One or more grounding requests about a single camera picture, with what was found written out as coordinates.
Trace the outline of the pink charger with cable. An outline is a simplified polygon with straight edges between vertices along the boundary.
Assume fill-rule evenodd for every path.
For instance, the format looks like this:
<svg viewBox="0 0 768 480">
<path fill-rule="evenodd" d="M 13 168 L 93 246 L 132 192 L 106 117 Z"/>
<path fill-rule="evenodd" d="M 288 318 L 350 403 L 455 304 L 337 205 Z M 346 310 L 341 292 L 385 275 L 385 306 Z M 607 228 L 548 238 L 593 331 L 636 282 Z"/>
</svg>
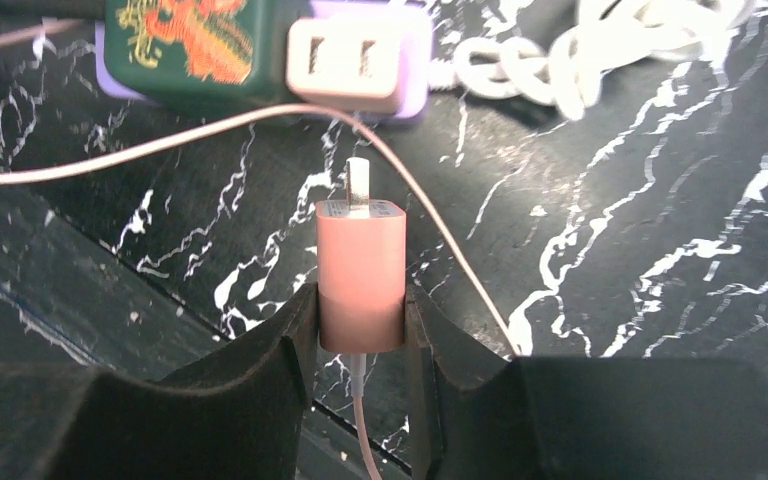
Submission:
<svg viewBox="0 0 768 480">
<path fill-rule="evenodd" d="M 509 324 L 478 279 L 433 202 L 402 160 L 362 121 L 333 108 L 314 104 L 261 108 L 94 159 L 57 167 L 0 173 L 0 186 L 40 183 L 100 171 L 236 127 L 300 114 L 339 120 L 351 126 L 379 151 L 426 209 L 453 257 L 501 329 L 508 346 L 514 353 L 521 353 L 521 347 L 512 338 Z M 404 342 L 406 227 L 404 217 L 392 217 L 384 223 L 381 218 L 372 216 L 368 160 L 360 157 L 348 159 L 346 195 L 342 216 L 330 215 L 324 202 L 317 206 L 319 312 L 325 320 L 327 345 L 350 356 L 351 395 L 359 428 L 358 441 L 369 476 L 377 479 L 380 475 L 367 437 L 363 409 L 365 356 L 391 350 Z"/>
</svg>

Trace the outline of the green power adapter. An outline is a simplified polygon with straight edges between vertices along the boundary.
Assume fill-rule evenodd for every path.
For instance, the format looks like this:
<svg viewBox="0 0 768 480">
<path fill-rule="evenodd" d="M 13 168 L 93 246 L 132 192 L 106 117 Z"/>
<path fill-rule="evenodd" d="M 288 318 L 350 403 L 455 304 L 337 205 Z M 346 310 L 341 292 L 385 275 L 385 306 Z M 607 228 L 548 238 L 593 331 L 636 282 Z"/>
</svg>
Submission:
<svg viewBox="0 0 768 480">
<path fill-rule="evenodd" d="M 116 84 L 196 117 L 294 103 L 288 33 L 312 14 L 308 1 L 108 1 L 103 65 Z"/>
</svg>

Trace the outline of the purple power strip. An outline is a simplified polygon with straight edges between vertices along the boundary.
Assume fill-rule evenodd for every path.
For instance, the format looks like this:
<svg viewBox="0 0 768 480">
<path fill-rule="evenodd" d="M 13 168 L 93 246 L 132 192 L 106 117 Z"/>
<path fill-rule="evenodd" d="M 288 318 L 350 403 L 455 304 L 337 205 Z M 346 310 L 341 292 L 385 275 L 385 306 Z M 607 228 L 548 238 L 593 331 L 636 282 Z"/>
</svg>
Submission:
<svg viewBox="0 0 768 480">
<path fill-rule="evenodd" d="M 403 35 L 402 56 L 404 65 L 404 101 L 394 114 L 357 112 L 372 121 L 409 122 L 416 119 L 425 108 L 428 98 L 429 65 L 432 56 L 432 23 L 429 16 L 416 5 L 384 1 L 308 1 L 313 8 L 308 18 L 360 17 L 364 20 L 382 21 Z M 96 76 L 104 92 L 120 99 L 150 102 L 139 94 L 118 84 L 108 75 L 103 65 L 103 16 L 95 25 Z M 307 102 L 293 92 L 296 102 Z"/>
</svg>

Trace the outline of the small pink adapter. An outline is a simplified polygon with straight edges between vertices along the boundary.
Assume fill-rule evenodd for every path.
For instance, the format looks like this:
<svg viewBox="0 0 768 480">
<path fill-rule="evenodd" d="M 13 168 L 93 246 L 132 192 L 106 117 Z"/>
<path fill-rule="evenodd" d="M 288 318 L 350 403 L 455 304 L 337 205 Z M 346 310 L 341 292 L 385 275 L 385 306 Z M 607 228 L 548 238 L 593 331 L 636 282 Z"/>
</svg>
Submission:
<svg viewBox="0 0 768 480">
<path fill-rule="evenodd" d="M 286 83 L 299 98 L 394 114 L 404 101 L 403 35 L 360 17 L 303 18 L 288 31 Z"/>
</svg>

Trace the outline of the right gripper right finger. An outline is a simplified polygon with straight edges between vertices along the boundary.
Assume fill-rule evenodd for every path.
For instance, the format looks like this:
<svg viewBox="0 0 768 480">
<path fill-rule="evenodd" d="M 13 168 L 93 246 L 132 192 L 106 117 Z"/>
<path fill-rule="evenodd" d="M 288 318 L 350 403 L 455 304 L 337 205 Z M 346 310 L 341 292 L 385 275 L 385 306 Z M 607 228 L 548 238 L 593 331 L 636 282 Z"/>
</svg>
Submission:
<svg viewBox="0 0 768 480">
<path fill-rule="evenodd" d="M 416 479 L 768 479 L 768 382 L 730 359 L 504 360 L 407 293 Z"/>
</svg>

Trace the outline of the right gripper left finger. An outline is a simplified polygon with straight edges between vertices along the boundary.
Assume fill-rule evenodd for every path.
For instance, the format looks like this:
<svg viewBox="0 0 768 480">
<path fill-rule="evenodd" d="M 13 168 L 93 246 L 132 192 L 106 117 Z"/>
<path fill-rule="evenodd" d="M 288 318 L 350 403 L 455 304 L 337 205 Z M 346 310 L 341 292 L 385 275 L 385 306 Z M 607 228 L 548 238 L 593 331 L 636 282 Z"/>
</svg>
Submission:
<svg viewBox="0 0 768 480">
<path fill-rule="evenodd" d="M 0 479 L 291 479 L 317 351 L 317 288 L 158 381 L 0 364 Z"/>
</svg>

